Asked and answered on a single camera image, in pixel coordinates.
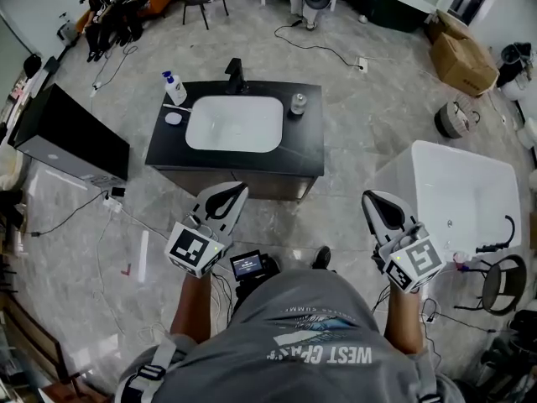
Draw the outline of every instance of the black countertop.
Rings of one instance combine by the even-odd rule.
[[[146,165],[157,170],[252,170],[283,175],[324,175],[324,139],[321,87],[289,82],[248,81],[249,96],[278,98],[284,104],[282,141],[267,153],[212,151],[192,149],[186,143],[186,127],[190,114],[161,107],[154,126]],[[188,97],[182,107],[192,107],[205,96],[226,95],[226,81],[186,82]],[[300,92],[308,98],[301,118],[290,116],[291,97]],[[168,94],[164,103],[173,104]],[[183,116],[179,125],[169,125],[165,117],[170,112]]]

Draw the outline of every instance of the small glass jar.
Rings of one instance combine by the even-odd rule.
[[[305,105],[308,102],[308,97],[304,94],[294,94],[291,99],[291,112],[295,115],[302,115],[305,111]]]

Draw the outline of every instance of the black shoe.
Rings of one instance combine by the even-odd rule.
[[[330,248],[328,248],[327,246],[323,246],[322,248],[319,248],[317,250],[317,253],[315,254],[315,261],[311,265],[311,268],[326,270],[328,268],[328,264],[330,263],[330,258],[331,258]]]
[[[137,34],[133,33],[133,42],[138,41],[142,37],[143,29],[140,29],[140,31]]]
[[[126,36],[126,37],[122,37],[120,40],[119,40],[119,46],[123,47],[125,46],[128,41],[131,39],[130,36]]]
[[[95,58],[93,59],[96,63],[102,58],[102,56],[104,55],[104,51],[103,50],[99,50],[97,52],[97,55],[95,55]]]

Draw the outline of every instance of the white sink basin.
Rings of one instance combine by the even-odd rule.
[[[373,189],[407,201],[448,261],[506,242],[512,226],[505,215],[515,223],[510,247],[520,245],[517,180],[502,161],[418,140],[375,175]]]
[[[273,97],[209,96],[194,103],[186,143],[193,149],[264,153],[282,141],[284,105]]]

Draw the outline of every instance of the power strip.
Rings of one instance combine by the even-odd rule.
[[[112,212],[119,213],[123,209],[123,204],[117,201],[115,198],[107,197],[102,203],[104,206],[112,210]]]

